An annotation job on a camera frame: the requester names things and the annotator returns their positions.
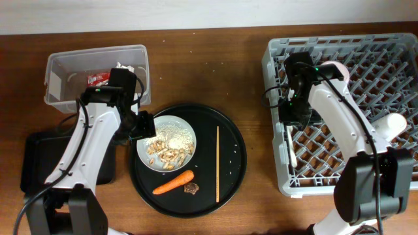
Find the grey plate with food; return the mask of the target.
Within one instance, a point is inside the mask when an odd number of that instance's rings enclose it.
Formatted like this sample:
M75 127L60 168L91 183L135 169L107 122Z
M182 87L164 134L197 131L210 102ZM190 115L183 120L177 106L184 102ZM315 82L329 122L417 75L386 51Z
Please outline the grey plate with food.
M137 141L137 158L156 172L174 172L185 166L197 148L192 126L177 116L154 119L156 136Z

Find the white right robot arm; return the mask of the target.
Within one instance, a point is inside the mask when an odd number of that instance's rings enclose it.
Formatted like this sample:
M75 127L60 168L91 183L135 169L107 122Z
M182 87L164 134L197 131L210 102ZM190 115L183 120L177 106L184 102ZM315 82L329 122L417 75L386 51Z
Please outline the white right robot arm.
M347 68L335 61L313 66L285 64L288 92L279 105L280 121L304 130L317 112L337 142L346 165L335 185L335 208L310 225L310 234L358 234L402 213L408 205L414 160L395 149L367 120L348 90Z

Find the white plastic fork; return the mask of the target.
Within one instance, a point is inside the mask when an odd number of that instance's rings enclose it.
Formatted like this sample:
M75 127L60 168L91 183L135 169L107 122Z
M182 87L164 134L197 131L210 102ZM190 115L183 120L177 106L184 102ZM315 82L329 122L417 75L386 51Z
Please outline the white plastic fork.
M293 127L292 126L286 126L287 129L287 141L288 141L288 146L289 146L289 156L290 156L290 163L291 166L293 168L297 167L297 157L295 155L295 150L293 147L293 139L292 139L292 132L293 132Z

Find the white tissue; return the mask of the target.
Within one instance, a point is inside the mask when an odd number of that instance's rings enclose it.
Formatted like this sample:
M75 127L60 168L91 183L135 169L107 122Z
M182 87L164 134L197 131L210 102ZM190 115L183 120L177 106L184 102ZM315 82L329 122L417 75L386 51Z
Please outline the white tissue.
M130 72L132 72L132 73L134 73L134 72L135 72L135 69L134 69L132 66L130 66L130 65L125 66L125 65L122 65L122 64L121 64L121 63L119 63L119 62L117 62L116 68L117 68L117 69L127 69L127 70L129 70Z

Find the red snack wrapper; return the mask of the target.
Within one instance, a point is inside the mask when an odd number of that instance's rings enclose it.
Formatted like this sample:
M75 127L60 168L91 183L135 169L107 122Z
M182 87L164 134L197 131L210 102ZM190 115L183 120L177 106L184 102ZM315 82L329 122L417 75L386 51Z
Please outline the red snack wrapper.
M109 72L100 72L88 76L88 87L106 86L110 79Z

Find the small white cup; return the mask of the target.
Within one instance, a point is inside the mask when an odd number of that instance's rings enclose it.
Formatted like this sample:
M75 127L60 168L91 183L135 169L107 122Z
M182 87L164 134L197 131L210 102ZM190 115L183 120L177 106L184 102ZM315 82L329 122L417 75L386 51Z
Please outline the small white cup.
M381 137L390 142L406 129L407 121L401 114L390 113L374 121L372 126Z

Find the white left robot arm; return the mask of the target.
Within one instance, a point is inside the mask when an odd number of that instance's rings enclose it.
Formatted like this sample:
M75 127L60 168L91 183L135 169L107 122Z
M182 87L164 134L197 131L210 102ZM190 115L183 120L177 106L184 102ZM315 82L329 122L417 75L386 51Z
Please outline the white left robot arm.
M27 218L32 234L117 234L95 196L111 141L155 136L153 116L133 112L133 86L89 87L78 100L78 120L66 150L43 189L28 195L14 223Z

